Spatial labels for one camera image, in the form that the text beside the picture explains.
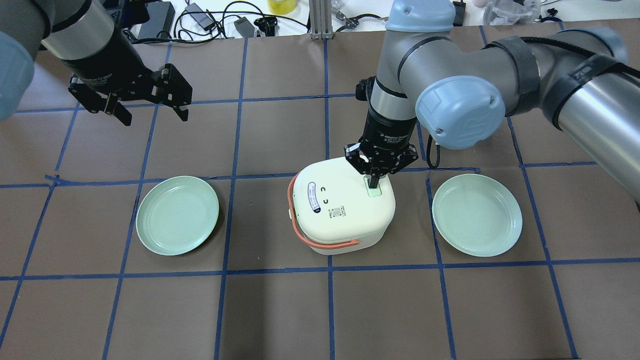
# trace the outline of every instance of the plate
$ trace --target plate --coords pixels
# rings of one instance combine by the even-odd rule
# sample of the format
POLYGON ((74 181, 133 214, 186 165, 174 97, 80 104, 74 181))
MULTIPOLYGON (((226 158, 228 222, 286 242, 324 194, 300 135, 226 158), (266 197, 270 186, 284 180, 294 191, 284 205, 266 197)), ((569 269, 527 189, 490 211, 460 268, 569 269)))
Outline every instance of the plate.
POLYGON ((522 232, 513 194, 496 180, 463 174, 447 180, 433 197, 433 221, 454 248, 473 256, 509 250, 522 232))
POLYGON ((179 255, 198 247, 213 231, 220 205, 204 180, 177 176, 156 185, 136 215, 136 232, 147 249, 179 255))

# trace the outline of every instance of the light blue joint cap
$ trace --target light blue joint cap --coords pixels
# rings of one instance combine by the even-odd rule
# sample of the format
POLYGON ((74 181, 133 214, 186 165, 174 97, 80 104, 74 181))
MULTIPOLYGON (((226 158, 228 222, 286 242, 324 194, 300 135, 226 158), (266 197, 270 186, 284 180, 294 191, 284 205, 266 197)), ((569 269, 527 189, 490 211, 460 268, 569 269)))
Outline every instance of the light blue joint cap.
POLYGON ((385 29, 441 33, 453 29, 456 10, 449 0, 395 0, 385 29))
POLYGON ((603 43, 607 44, 607 47, 613 52, 613 57, 621 63, 629 64, 629 51, 626 45, 622 42, 620 35, 604 26, 593 26, 591 28, 575 28, 560 31, 582 31, 583 33, 589 33, 600 39, 603 43))
POLYGON ((491 136, 504 119, 500 91, 476 76, 451 76, 424 89, 415 113, 436 143, 467 149, 491 136))
POLYGON ((15 113, 33 79, 33 59, 18 41, 0 31, 0 121, 15 113))

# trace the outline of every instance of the orange handle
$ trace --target orange handle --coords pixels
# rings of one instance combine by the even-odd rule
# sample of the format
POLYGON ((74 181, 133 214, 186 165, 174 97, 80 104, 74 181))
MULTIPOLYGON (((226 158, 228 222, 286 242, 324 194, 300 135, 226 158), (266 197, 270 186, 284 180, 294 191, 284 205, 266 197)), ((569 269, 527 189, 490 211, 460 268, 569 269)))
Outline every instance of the orange handle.
POLYGON ((346 243, 337 243, 337 244, 328 244, 328 245, 318 244, 307 239, 306 237, 304 237, 304 235, 300 233, 300 230, 298 230, 298 222, 296 221, 296 210, 293 208, 293 199, 292 199, 293 182, 296 180, 297 177, 298 177, 298 174, 296 174, 293 177, 293 179, 291 179, 291 182, 289 183, 289 188, 287 189, 287 200, 289 200, 289 213, 291 215, 291 225, 293 225, 293 231, 296 233, 296 235, 298 235, 298 238, 303 243, 311 247, 315 247, 316 249, 323 249, 323 250, 335 250, 335 249, 342 249, 343 247, 358 245, 360 243, 358 239, 349 240, 346 243))

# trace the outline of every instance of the clear plastic bag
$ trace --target clear plastic bag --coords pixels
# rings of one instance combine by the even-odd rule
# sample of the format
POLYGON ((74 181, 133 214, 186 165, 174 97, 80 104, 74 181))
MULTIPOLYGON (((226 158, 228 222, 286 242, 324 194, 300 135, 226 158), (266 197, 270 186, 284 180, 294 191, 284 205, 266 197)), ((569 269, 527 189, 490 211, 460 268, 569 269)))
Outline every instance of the clear plastic bag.
POLYGON ((484 9, 484 25, 513 25, 533 22, 540 15, 540 0, 490 0, 484 9))

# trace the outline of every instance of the white box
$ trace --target white box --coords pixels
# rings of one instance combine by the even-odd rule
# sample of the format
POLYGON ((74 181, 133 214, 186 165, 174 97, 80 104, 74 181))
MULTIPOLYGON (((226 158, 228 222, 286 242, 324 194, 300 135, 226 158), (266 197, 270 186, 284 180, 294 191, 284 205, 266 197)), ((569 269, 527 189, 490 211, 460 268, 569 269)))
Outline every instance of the white box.
POLYGON ((304 168, 291 180, 287 197, 289 218, 296 234, 311 249, 324 255, 374 245, 396 212, 389 178, 380 179, 376 189, 369 189, 366 177, 345 158, 304 168))

